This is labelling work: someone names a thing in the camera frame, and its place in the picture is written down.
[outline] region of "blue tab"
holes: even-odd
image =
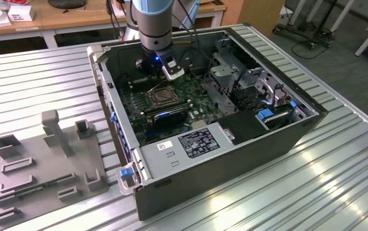
[[[117,121],[117,116],[115,116],[115,112],[111,113],[111,116],[110,116],[110,121],[114,122]]]
[[[119,171],[119,175],[121,175],[121,178],[122,178],[122,179],[125,179],[125,178],[133,176],[133,175],[134,175],[134,170],[133,170],[133,168],[130,167],[130,168],[122,169],[122,170]]]
[[[290,101],[290,102],[289,102],[289,105],[292,106],[292,108],[296,108],[296,107],[297,107],[297,104],[296,104],[294,101]]]
[[[272,112],[272,110],[265,109],[265,110],[261,110],[261,111],[258,112],[257,115],[258,115],[258,118],[260,118],[261,120],[264,120],[265,118],[273,116],[274,113]]]

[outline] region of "motherboard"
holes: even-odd
[[[224,116],[202,83],[204,77],[193,74],[173,82],[146,77],[126,83],[119,95],[141,146],[197,129]]]

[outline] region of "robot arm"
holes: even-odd
[[[185,7],[189,7],[189,14],[194,20],[201,0],[181,0]],[[182,6],[174,0],[133,0],[130,4],[133,12],[127,13],[127,21],[137,21],[139,39],[149,57],[161,61],[163,73],[171,81],[185,74],[179,60],[173,53],[171,42],[171,14],[183,18],[183,24],[190,27]]]

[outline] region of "white sticker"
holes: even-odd
[[[158,150],[161,151],[161,150],[165,150],[166,148],[173,147],[173,143],[171,143],[171,141],[166,141],[166,142],[163,142],[163,143],[159,143],[159,144],[157,145],[157,147],[158,147]]]
[[[38,26],[35,27],[26,27],[26,28],[18,28],[16,31],[26,31],[26,30],[38,30]]]

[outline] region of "cpu socket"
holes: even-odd
[[[163,88],[151,90],[149,92],[149,96],[154,107],[161,107],[161,106],[179,102],[179,98],[175,95],[171,86],[166,86]]]

